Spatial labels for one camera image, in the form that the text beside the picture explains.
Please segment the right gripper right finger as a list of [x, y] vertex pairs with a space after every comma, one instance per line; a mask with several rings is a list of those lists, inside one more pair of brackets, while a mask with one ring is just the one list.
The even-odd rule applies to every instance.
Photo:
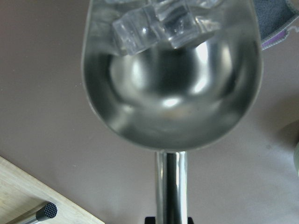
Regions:
[[188, 217], [188, 224], [193, 224], [193, 219], [191, 217]]

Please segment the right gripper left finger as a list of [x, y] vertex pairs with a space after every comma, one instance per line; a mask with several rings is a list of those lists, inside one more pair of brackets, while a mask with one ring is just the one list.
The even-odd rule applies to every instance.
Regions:
[[145, 224], [158, 224], [158, 220], [156, 217], [145, 217], [144, 223]]

